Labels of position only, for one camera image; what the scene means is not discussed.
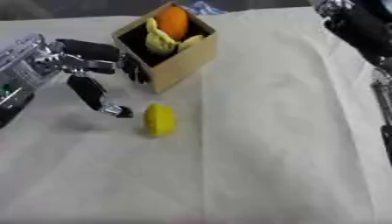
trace table surface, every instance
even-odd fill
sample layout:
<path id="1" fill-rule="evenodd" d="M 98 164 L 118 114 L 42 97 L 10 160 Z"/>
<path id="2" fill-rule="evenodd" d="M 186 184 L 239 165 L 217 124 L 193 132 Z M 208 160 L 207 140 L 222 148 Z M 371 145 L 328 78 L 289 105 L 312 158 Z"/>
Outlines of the table surface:
<path id="1" fill-rule="evenodd" d="M 134 17 L 0 22 L 111 43 Z M 389 223 L 392 175 L 369 88 L 372 67 L 310 8 L 203 17 L 217 58 L 155 95 L 96 75 L 134 120 L 90 111 L 57 77 L 0 130 L 0 220 L 83 223 Z M 147 105 L 174 108 L 175 134 L 149 138 Z"/>

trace yellow banana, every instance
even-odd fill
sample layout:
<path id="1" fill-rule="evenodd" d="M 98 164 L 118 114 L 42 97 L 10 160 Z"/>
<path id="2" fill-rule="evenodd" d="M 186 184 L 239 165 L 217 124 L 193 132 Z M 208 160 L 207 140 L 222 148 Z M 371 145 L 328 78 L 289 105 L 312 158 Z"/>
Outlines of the yellow banana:
<path id="1" fill-rule="evenodd" d="M 184 51 L 186 48 L 199 43 L 204 37 L 203 35 L 197 35 L 187 39 L 186 41 L 179 43 L 171 38 L 167 33 L 158 29 L 157 21 L 150 17 L 146 23 L 147 38 L 145 39 L 146 47 L 154 52 L 161 55 L 167 55 L 172 53 L 176 46 L 178 51 Z"/>
<path id="2" fill-rule="evenodd" d="M 146 29 L 148 34 L 145 45 L 150 51 L 165 55 L 172 53 L 176 49 L 178 43 L 165 32 L 158 29 L 157 21 L 154 18 L 147 19 Z"/>

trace white tablecloth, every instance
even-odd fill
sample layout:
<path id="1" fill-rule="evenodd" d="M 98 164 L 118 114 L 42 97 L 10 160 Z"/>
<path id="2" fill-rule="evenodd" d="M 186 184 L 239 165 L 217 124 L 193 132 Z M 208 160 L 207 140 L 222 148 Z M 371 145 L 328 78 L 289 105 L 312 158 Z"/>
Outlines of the white tablecloth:
<path id="1" fill-rule="evenodd" d="M 1 22 L 110 42 L 133 17 Z M 90 111 L 59 77 L 0 130 L 0 220 L 26 223 L 389 223 L 392 175 L 368 87 L 371 66 L 310 8 L 204 17 L 214 62 L 161 95 L 98 75 L 134 120 Z M 140 113 L 173 106 L 175 134 Z"/>

